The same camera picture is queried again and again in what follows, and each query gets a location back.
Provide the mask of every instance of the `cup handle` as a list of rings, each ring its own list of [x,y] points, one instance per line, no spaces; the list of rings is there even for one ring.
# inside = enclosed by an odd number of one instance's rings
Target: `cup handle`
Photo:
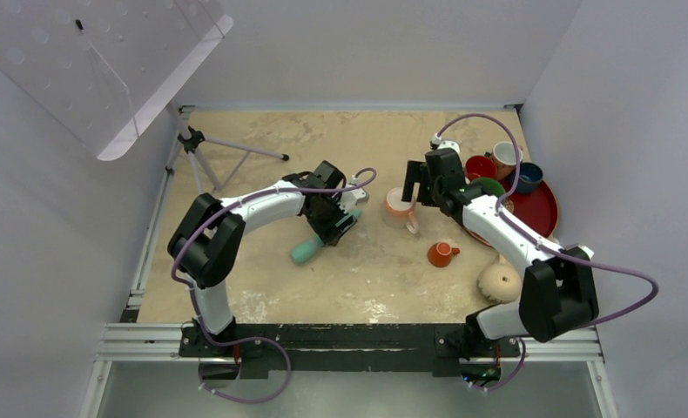
[[[408,223],[406,224],[406,228],[413,234],[418,233],[418,220],[415,218],[414,212],[408,213]]]

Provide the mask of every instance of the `red tray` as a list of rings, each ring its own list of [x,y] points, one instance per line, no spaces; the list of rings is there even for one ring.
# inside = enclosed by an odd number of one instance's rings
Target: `red tray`
[[[506,190],[510,189],[509,179],[501,181]],[[513,193],[510,198],[513,201],[513,214],[534,231],[548,238],[555,230],[559,221],[559,206],[556,197],[545,181],[531,194]],[[491,246],[480,235],[466,229],[474,239],[486,246]]]

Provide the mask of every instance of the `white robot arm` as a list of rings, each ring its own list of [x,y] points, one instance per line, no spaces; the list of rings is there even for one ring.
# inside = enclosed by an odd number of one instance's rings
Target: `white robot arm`
[[[225,278],[233,268],[241,239],[275,220],[305,215],[324,245],[335,246],[357,222],[350,210],[366,202],[369,196],[362,189],[336,194],[310,191],[334,189],[344,180],[341,171],[324,161],[314,172],[288,175],[267,189],[244,196],[216,199],[206,193],[195,199],[167,248],[173,258],[212,215],[223,207],[245,202],[214,222],[212,233],[198,236],[180,261],[180,271],[193,281],[197,308],[211,334],[220,334],[233,322]],[[262,193],[265,190],[276,192]],[[261,196],[246,199],[253,195]]]
[[[503,212],[499,215],[496,196],[491,196],[480,185],[467,185],[456,149],[438,146],[426,154],[425,162],[409,161],[403,201],[411,201],[416,183],[420,184],[418,202],[439,207],[458,224],[485,238],[518,272],[523,272],[520,300],[467,316],[466,351],[513,335],[528,334],[545,342],[598,316],[590,268],[540,250],[503,216],[550,250],[583,260],[589,260],[592,251],[583,246],[563,249],[532,231],[513,214]]]

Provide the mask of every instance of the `green bowl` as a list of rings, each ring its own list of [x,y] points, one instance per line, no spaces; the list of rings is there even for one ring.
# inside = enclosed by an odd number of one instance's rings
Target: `green bowl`
[[[478,177],[477,179],[472,180],[471,183],[482,185],[482,188],[487,190],[488,193],[492,194],[493,196],[503,196],[503,194],[505,194],[503,185],[501,185],[498,180],[491,179],[490,177]]]

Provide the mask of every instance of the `blue bowl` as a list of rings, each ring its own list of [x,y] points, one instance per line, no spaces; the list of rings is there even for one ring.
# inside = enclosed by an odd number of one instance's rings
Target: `blue bowl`
[[[521,175],[518,176],[518,186],[516,192],[521,194],[530,194],[542,184],[544,179],[544,172],[542,168],[534,163],[521,163]],[[516,172],[511,173],[510,181],[513,184],[513,179],[516,178]]]

